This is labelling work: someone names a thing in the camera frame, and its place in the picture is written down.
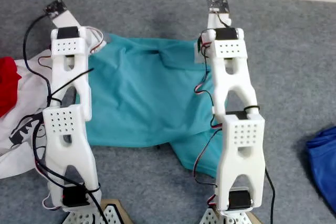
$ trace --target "cable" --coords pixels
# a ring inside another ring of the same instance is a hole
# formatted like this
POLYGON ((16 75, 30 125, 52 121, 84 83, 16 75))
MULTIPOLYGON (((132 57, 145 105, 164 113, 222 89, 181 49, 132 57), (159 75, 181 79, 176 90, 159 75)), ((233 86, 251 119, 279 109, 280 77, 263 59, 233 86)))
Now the cable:
POLYGON ((52 183, 54 183, 55 185, 61 187, 61 188, 65 188, 65 186, 57 183, 56 181, 54 181, 53 179, 51 179, 48 174, 44 173, 40 168, 43 168, 45 171, 47 171, 48 173, 51 173, 53 174, 55 177, 58 177, 70 184, 73 184, 75 186, 79 186, 79 187, 83 187, 85 190, 86 190, 86 193, 91 197, 92 201, 94 202, 94 204, 96 205, 96 207, 98 208, 98 211, 99 213, 101 214, 102 218, 103 218, 103 221, 105 222, 105 224, 108 224, 108 221, 104 215, 104 212, 102 211, 99 203, 97 202, 96 198, 94 197, 94 195, 92 193, 94 193, 95 191, 97 191, 97 189, 94 189, 94 190, 88 190, 84 184, 80 184, 72 179, 69 179, 65 176, 62 176, 56 172, 54 172, 53 170, 49 169, 46 165, 44 165, 41 160, 38 158, 37 156, 37 151, 36 151, 36 136, 37 136, 37 132, 38 132, 38 129, 39 127, 41 126, 42 122, 41 120, 43 119, 43 116, 42 118, 40 119, 40 121, 37 123, 37 125, 35 126, 34 128, 34 131, 33 131, 33 140, 32 140, 32 146, 33 146, 33 154, 34 154, 34 158, 35 158, 35 164, 36 164, 36 168, 37 170, 39 171, 40 174, 42 174, 45 178, 47 178, 49 181, 51 181, 52 183))
POLYGON ((42 206, 47 209, 47 210, 50 210, 50 211, 56 211, 58 209, 60 209, 60 207, 47 207, 46 204, 45 204, 45 201, 50 197, 50 192, 48 193, 48 196, 45 197, 43 200, 42 200, 42 206))
POLYGON ((196 178, 196 168, 197 168, 198 162, 200 161, 202 155, 204 154, 206 148, 208 147, 208 145, 209 145, 211 139, 212 139, 212 138, 213 138, 219 131, 221 131, 221 130, 222 130, 222 129, 218 129, 218 130, 216 130, 216 131, 212 134, 212 136, 210 137, 210 139, 208 140, 208 142, 206 143, 206 145, 203 147, 203 150, 201 151, 201 153, 199 153, 199 155, 198 155, 198 157, 197 157, 197 159, 196 159, 196 161, 195 161, 195 163, 194 163, 193 176, 194 176, 195 181, 196 181, 197 183, 199 183, 199 184, 202 184, 202 185, 210 185, 210 186, 215 186, 215 187, 217 187, 217 184, 216 184, 216 183, 207 183, 207 182, 201 182, 201 181, 198 181, 197 178, 196 178))
MULTIPOLYGON (((47 16, 47 14, 44 14, 44 15, 39 16, 39 17, 36 18, 36 19, 29 25, 29 27, 27 28, 27 30, 26 30, 26 32, 25 32, 24 40, 23 40, 23 58, 24 58, 24 62, 25 62, 25 65, 26 65, 27 69, 28 69, 31 73, 40 76, 42 79, 44 79, 44 80, 46 81, 47 89, 48 89, 47 106, 46 106, 46 107, 49 107, 49 106, 50 106, 50 103, 51 103, 51 100, 53 99, 52 96, 53 96, 56 92, 58 92, 60 89, 64 88, 66 85, 68 85, 69 83, 73 82, 74 80, 76 80, 77 78, 79 78, 80 76, 82 76, 83 74, 92 71, 93 69, 90 69, 90 70, 88 70, 88 71, 86 71, 86 72, 84 72, 84 73, 79 74, 78 76, 76 76, 75 78, 73 78, 72 80, 70 80, 69 82, 67 82, 66 84, 64 84, 61 88, 59 88, 58 90, 56 90, 53 94, 51 93, 51 87, 50 87, 50 82, 49 82, 49 80, 48 80, 45 76, 43 76, 42 74, 40 74, 40 73, 38 73, 38 72, 35 72, 34 70, 32 70, 32 69, 29 67, 28 60, 27 60, 27 52, 26 52, 27 38, 28 38, 28 35, 29 35, 31 29, 32 29, 32 28, 33 28, 33 27, 34 27, 40 20, 42 20, 42 19, 43 19, 44 17, 46 17, 46 16, 47 16)), ((55 185, 57 185, 57 186, 59 186, 59 187, 61 187, 61 188, 63 188, 63 189, 64 189, 64 186, 63 186, 63 185, 61 185, 61 184, 57 183, 56 181, 54 181, 53 179, 51 179, 51 178, 49 177, 49 175, 46 174, 42 169, 44 169, 44 170, 45 170, 46 172, 48 172, 48 173, 53 174, 55 177, 61 178, 62 180, 66 181, 66 182, 68 182, 68 183, 74 184, 74 185, 76 185, 76 186, 84 187, 85 190, 87 191, 87 193, 89 194, 89 196, 92 198, 92 200, 93 200, 93 202, 95 203, 95 205, 97 206, 99 212, 102 214, 102 218, 103 218, 104 222, 105 222, 106 224, 108 224, 108 221, 107 221, 105 215, 103 214, 103 211, 102 211, 100 205, 98 204, 97 200, 95 199, 95 197, 93 196, 93 194, 92 194, 91 191, 89 191, 84 185, 81 185, 81 184, 79 184, 79 183, 77 183, 77 182, 75 182, 75 181, 73 181, 73 180, 71 180, 71 179, 69 179, 69 178, 67 178, 67 177, 64 177, 64 176, 61 176, 61 175, 58 174, 58 173, 55 173, 53 170, 49 169, 46 165, 44 165, 44 164, 41 162, 41 160, 38 158, 38 156, 37 156, 37 151, 36 151, 36 137, 37 137, 38 129, 40 128, 40 126, 42 125, 42 122, 43 122, 43 116, 42 116, 42 113, 40 112, 40 113, 35 114, 35 115, 28 115, 28 116, 25 116, 25 117, 23 117, 23 118, 20 120, 20 122, 21 122, 22 120, 24 120, 25 118, 33 117, 33 116, 35 116, 35 117, 37 117, 37 118, 39 119, 37 125, 36 125, 35 128, 34 128, 33 135, 32 135, 33 153, 34 153, 34 158, 35 158, 36 169, 38 170, 38 172, 39 172, 40 174, 42 174, 46 179, 48 179, 49 181, 51 181, 52 183, 54 183, 55 185)))
POLYGON ((215 14, 217 15, 217 17, 218 17, 218 19, 219 19, 219 22, 220 22, 222 25, 224 25, 226 28, 230 27, 228 24, 226 24, 224 21, 222 21, 222 19, 220 18, 218 12, 215 12, 215 14))
POLYGON ((94 31, 96 31, 96 32, 98 32, 100 34, 100 40, 98 41, 98 43, 94 47, 92 47, 90 49, 90 53, 92 53, 92 51, 94 51, 96 48, 98 48, 103 43, 103 41, 104 41, 104 34, 103 34, 103 32, 101 30, 99 30, 99 29, 97 29, 95 27, 92 27, 92 26, 85 26, 85 28, 86 29, 90 29, 90 30, 94 30, 94 31))
MULTIPOLYGON (((194 92, 195 92, 196 94, 207 93, 207 94, 209 95, 209 97, 210 97, 211 105, 214 106, 214 101, 213 101, 212 96, 211 96, 211 94, 210 94, 209 91, 207 91, 207 90, 199 90, 199 91, 198 91, 198 89, 205 83, 205 81, 206 81, 206 79, 207 79, 207 76, 208 76, 208 74, 209 74, 209 72, 210 72, 210 71, 208 70, 208 68, 207 68, 207 61, 206 61, 206 58, 208 58, 208 57, 206 56, 206 49, 209 47, 209 46, 207 46, 207 45, 209 45, 210 43, 211 43, 211 42, 206 42, 206 43, 203 43, 202 46, 201 46, 201 54, 202 54, 202 56, 204 57, 204 63, 205 63, 205 74, 204 74, 202 80, 200 81, 200 83, 199 83, 197 86, 195 86, 195 88, 194 88, 194 92)), ((213 116, 212 116, 212 119, 210 120, 210 126, 211 126, 211 128, 213 128, 213 129, 217 129, 217 128, 219 128, 219 127, 222 127, 222 124, 221 124, 221 123, 218 123, 218 124, 213 125, 212 122, 213 122, 214 120, 215 120, 215 115, 213 115, 213 116)))
POLYGON ((267 180, 268 180, 268 182, 269 182, 269 185, 271 186, 272 193, 273 193, 273 196, 272 196, 272 203, 271 203, 271 214, 270 214, 270 224, 273 224, 273 211, 274 211, 274 201, 275 201, 275 188, 274 188, 274 185, 273 185, 273 182, 272 182, 271 178, 269 177, 269 174, 268 174, 268 171, 267 171, 267 168, 266 168, 266 167, 265 167, 265 174, 266 174, 267 180))
POLYGON ((91 71, 93 71, 94 68, 90 68, 89 70, 84 71, 83 73, 80 73, 79 75, 77 75, 76 77, 72 78, 70 81, 68 81, 67 83, 65 83, 64 85, 62 85, 60 88, 58 88, 56 91, 54 91, 52 94, 50 94, 50 97, 52 98, 52 96, 54 94, 56 94, 58 91, 60 91, 61 89, 63 89, 64 87, 66 87, 67 85, 69 85, 70 83, 72 83, 73 81, 75 81, 76 79, 78 79, 79 77, 83 76, 86 73, 89 73, 91 71))
POLYGON ((50 88, 50 82, 49 80, 43 76, 42 74, 38 73, 38 72, 35 72, 33 69, 30 68, 29 64, 28 64, 28 60, 27 60, 27 39, 28 39, 28 35, 31 31, 31 29, 40 21, 42 20, 43 18, 47 17, 48 15, 47 14, 43 14, 41 16, 39 16, 38 18, 36 18, 30 25, 29 27, 27 28, 26 32, 25 32, 25 36, 24 36, 24 39, 23 39, 23 46, 22 46, 22 50, 23 50, 23 60, 25 62, 25 65, 27 67, 27 69, 33 73, 33 74, 36 74, 37 76, 40 76, 42 79, 44 79, 47 83, 47 89, 48 89, 48 97, 47 97, 47 107, 50 106, 50 102, 51 102, 51 97, 50 97, 50 94, 51 94, 51 88, 50 88))
POLYGON ((43 64, 40 62, 40 59, 41 59, 41 58, 50 58, 50 56, 40 56, 40 57, 38 57, 37 62, 38 62, 38 64, 39 64, 40 66, 42 66, 42 67, 52 69, 50 66, 43 65, 43 64))

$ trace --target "perforated plate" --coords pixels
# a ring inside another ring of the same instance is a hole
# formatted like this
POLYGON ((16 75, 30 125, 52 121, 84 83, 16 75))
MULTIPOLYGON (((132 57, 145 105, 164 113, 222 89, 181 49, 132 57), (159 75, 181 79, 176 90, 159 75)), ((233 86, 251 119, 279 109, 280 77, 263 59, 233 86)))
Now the perforated plate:
POLYGON ((212 208, 208 208, 199 224, 220 224, 220 222, 215 211, 212 208))
POLYGON ((85 54, 85 40, 83 38, 53 39, 51 50, 53 56, 85 54))
MULTIPOLYGON (((122 224, 119 215, 113 205, 108 205, 104 210, 104 215, 110 224, 122 224)), ((103 218, 100 217, 100 224, 105 224, 103 218)), ((62 224, 95 224, 93 223, 92 212, 70 212, 62 224)))
MULTIPOLYGON (((252 224, 244 212, 227 214, 227 224, 234 224, 235 222, 236 224, 252 224)), ((224 217, 221 216, 221 220, 219 220, 215 211, 212 208, 208 208, 199 224, 224 224, 224 217)))
POLYGON ((216 56, 219 58, 247 58, 245 41, 236 40, 215 40, 216 56))

